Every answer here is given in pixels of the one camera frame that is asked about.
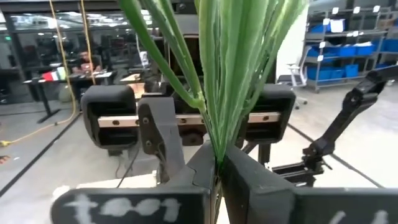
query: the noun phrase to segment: green grass blades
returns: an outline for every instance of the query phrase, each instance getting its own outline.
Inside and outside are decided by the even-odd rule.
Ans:
[[[176,55],[192,94],[182,91],[181,83],[170,78],[175,74],[165,68],[153,41],[143,40],[150,37],[142,18],[137,18],[141,17],[137,0],[119,2],[149,55],[177,87],[176,92],[200,109],[221,165],[227,147],[236,140],[243,117],[256,104],[284,37],[307,0],[195,0],[204,98],[169,0],[143,2]]]
[[[200,0],[200,53],[218,163],[304,5],[304,0]]]

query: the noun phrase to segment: gray floor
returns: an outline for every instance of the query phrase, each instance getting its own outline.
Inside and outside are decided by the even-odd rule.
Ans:
[[[298,94],[307,97],[309,103],[293,112],[290,123],[312,138],[319,137],[339,112],[341,101],[348,90],[349,87],[323,89],[319,95],[307,90],[299,91]],[[337,155],[386,187],[398,187],[398,179],[392,178],[398,170],[394,163],[398,156],[397,95],[397,85],[386,88],[376,105],[358,116],[336,144]],[[54,120],[66,117],[68,113],[70,111],[63,110],[57,115],[59,118]],[[39,117],[39,114],[0,116],[1,122],[6,124],[5,127],[10,127],[0,133],[1,139],[13,139],[37,129],[35,121]],[[0,154],[19,157],[16,161],[0,166],[1,177],[12,175],[16,169],[20,169],[21,159],[42,149],[57,135],[59,128],[0,149]],[[301,150],[308,144],[309,142],[291,129],[286,130],[284,139],[272,147],[270,165],[299,161]],[[186,160],[196,149],[197,147],[184,149]],[[251,156],[256,157],[257,151],[253,151]],[[151,159],[140,154],[134,165],[134,174],[148,173],[156,168],[156,164],[149,162]],[[326,157],[325,160],[333,170],[326,170],[317,177],[317,187],[374,187],[334,159]],[[105,150],[94,146],[80,119],[0,198],[1,223],[47,223],[52,192],[57,187],[74,187],[81,183],[114,179],[118,162],[118,158],[108,157]],[[118,176],[123,171],[124,167],[120,168]]]

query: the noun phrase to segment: person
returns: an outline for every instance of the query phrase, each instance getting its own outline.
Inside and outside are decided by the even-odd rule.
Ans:
[[[72,68],[74,74],[85,74],[90,71],[90,60],[88,57],[88,51],[83,49],[80,52],[80,58],[76,61],[76,65]],[[101,63],[96,57],[91,57],[91,62],[93,63],[93,71],[102,71]]]
[[[80,58],[76,61],[74,67],[72,67],[73,74],[90,74],[90,60],[88,57],[87,49],[83,49],[79,53]],[[98,58],[91,57],[91,62],[93,64],[93,71],[100,72],[102,71],[101,63]],[[93,85],[93,81],[91,79],[87,80],[80,80],[78,82],[74,82],[72,84],[73,94],[75,98],[80,103],[81,97],[83,96],[84,92]]]

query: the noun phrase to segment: black plastic bracket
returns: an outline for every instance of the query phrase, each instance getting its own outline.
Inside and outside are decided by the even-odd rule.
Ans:
[[[143,97],[137,113],[143,150],[159,158],[160,181],[165,183],[185,165],[173,98]]]

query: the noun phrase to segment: blue storage bin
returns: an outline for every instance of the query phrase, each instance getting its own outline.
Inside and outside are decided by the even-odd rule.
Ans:
[[[386,52],[398,52],[398,39],[387,39],[384,41]]]
[[[328,80],[331,77],[333,69],[331,67],[322,67],[319,70],[318,81],[322,82],[322,80]],[[315,80],[317,77],[317,68],[307,68],[307,77],[311,80]]]
[[[319,56],[319,52],[320,52],[319,47],[313,46],[313,47],[308,51],[307,56],[308,56],[308,57],[318,57],[318,56]],[[325,49],[325,50],[323,51],[323,57],[324,57],[324,59],[323,59],[322,62],[332,62],[333,59],[332,59],[332,58],[327,58],[327,57],[335,57],[335,56],[336,56],[336,54],[334,54],[334,53],[329,53],[329,52]]]
[[[334,69],[331,72],[330,79],[340,79],[343,78],[345,71],[342,68]]]
[[[326,47],[326,50],[340,57],[351,57],[356,53],[355,46]]]
[[[345,77],[357,77],[358,76],[358,65],[346,65],[345,66]]]
[[[331,28],[330,28],[330,24],[326,25],[326,32],[330,32]],[[311,33],[322,33],[323,32],[323,25],[316,25],[314,27],[311,28],[310,30]]]
[[[357,46],[356,55],[371,55],[373,53],[374,46]]]
[[[391,65],[388,65],[388,64],[377,64],[376,68],[386,68],[386,67],[389,67],[389,66],[391,66]]]
[[[379,47],[379,43],[380,43],[380,40],[372,41],[374,52],[377,51],[377,48]],[[386,51],[386,43],[384,41],[382,41],[382,43],[381,43],[380,51],[381,52]]]

